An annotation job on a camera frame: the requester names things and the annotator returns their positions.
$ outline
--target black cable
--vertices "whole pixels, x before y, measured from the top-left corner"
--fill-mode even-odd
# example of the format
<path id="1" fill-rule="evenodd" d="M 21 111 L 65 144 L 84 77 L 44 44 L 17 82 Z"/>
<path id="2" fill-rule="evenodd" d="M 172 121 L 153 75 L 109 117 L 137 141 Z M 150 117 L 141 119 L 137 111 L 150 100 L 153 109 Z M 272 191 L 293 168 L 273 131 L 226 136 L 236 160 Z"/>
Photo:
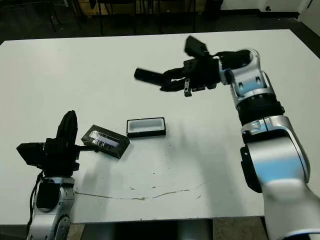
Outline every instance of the black cable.
<path id="1" fill-rule="evenodd" d="M 33 200 L 36 197 L 37 194 L 37 188 L 38 188 L 38 183 L 40 182 L 41 179 L 44 178 L 44 171 L 42 170 L 38 176 L 36 177 L 36 181 L 35 181 L 35 185 L 31 191 L 31 195 L 30 195 L 30 200 L 29 200 L 29 210 L 30 210 L 30 218 L 28 223 L 26 224 L 26 236 L 25 236 L 25 240 L 28 239 L 28 234 L 29 234 L 29 230 L 30 230 L 30 225 L 32 223 L 32 218 L 33 218 L 33 213 L 34 213 L 34 205 L 33 205 Z"/>

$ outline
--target wall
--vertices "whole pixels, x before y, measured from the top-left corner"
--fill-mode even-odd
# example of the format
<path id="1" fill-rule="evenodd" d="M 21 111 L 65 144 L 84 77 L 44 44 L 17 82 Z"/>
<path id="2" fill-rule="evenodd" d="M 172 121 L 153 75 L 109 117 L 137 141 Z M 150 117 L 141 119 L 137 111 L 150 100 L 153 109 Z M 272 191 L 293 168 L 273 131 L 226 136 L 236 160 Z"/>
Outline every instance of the wall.
<path id="1" fill-rule="evenodd" d="M 265 8 L 270 6 L 272 12 L 298 12 L 303 1 L 305 0 L 263 0 L 260 1 L 259 9 L 265 12 Z"/>
<path id="2" fill-rule="evenodd" d="M 301 1 L 301 4 L 298 8 L 298 12 L 301 14 L 306 8 L 307 8 L 307 5 L 310 3 L 311 0 L 302 0 Z"/>
<path id="3" fill-rule="evenodd" d="M 258 0 L 224 0 L 221 9 L 257 9 L 258 3 Z"/>

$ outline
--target black object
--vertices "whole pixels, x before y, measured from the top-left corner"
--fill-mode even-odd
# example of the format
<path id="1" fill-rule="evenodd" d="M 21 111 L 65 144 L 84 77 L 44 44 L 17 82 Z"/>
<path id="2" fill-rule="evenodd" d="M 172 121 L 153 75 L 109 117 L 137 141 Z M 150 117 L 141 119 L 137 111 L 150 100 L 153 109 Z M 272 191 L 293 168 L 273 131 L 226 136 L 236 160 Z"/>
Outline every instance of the black object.
<path id="1" fill-rule="evenodd" d="M 126 121 L 126 135 L 128 138 L 152 137 L 166 135 L 164 117 L 129 119 Z"/>
<path id="2" fill-rule="evenodd" d="M 96 147 L 75 145 L 77 131 L 76 112 L 71 110 L 63 116 L 56 138 L 21 143 L 16 149 L 26 164 L 42 169 L 46 177 L 70 177 L 79 169 L 76 160 L 80 151 L 98 151 Z"/>
<path id="3" fill-rule="evenodd" d="M 262 193 L 261 185 L 259 183 L 254 164 L 252 162 L 249 149 L 247 145 L 240 148 L 240 153 L 242 157 L 241 167 L 243 170 L 244 178 L 246 184 L 256 193 Z"/>
<path id="4" fill-rule="evenodd" d="M 40 209 L 52 210 L 59 202 L 60 184 L 47 179 L 39 184 L 36 206 Z"/>
<path id="5" fill-rule="evenodd" d="M 129 138 L 97 125 L 92 127 L 81 138 L 82 142 L 99 151 L 120 159 L 130 144 Z"/>
<path id="6" fill-rule="evenodd" d="M 162 86 L 164 83 L 169 83 L 170 78 L 164 76 L 161 73 L 154 71 L 148 71 L 141 68 L 137 68 L 134 72 L 134 77 L 137 80 L 144 81 L 146 83 Z"/>
<path id="7" fill-rule="evenodd" d="M 221 5 L 224 0 L 206 0 L 204 5 L 204 18 L 206 20 L 216 20 L 221 13 Z"/>
<path id="8" fill-rule="evenodd" d="M 244 99 L 236 109 L 242 126 L 257 119 L 285 113 L 285 109 L 273 94 L 258 94 Z"/>

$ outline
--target mark on table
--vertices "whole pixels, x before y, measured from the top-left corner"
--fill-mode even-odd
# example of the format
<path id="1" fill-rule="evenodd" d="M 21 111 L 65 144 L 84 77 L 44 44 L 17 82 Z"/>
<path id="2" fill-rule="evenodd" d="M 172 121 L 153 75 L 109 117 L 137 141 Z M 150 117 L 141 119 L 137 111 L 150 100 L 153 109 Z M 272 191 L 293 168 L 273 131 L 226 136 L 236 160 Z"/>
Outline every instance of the mark on table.
<path id="1" fill-rule="evenodd" d="M 166 196 L 166 195 L 171 195 L 171 194 L 176 194 L 176 193 L 180 193 L 180 192 L 189 192 L 192 190 L 195 190 L 197 188 L 199 188 L 200 186 L 204 185 L 204 183 L 201 183 L 200 185 L 196 186 L 195 188 L 192 189 L 181 189 L 181 190 L 177 190 L 177 191 L 168 191 L 168 192 L 164 192 L 161 193 L 159 195 L 156 196 L 142 196 L 142 197 L 114 197 L 114 196 L 103 196 L 103 195 L 97 195 L 97 194 L 91 194 L 91 193 L 84 193 L 84 192 L 78 192 L 78 191 L 74 191 L 75 194 L 78 195 L 84 195 L 84 196 L 91 196 L 91 197 L 97 197 L 97 198 L 104 198 L 104 199 L 113 199 L 113 200 L 139 200 L 139 201 L 145 201 L 145 200 L 152 200 L 152 199 L 157 199 L 159 197 L 162 196 Z"/>

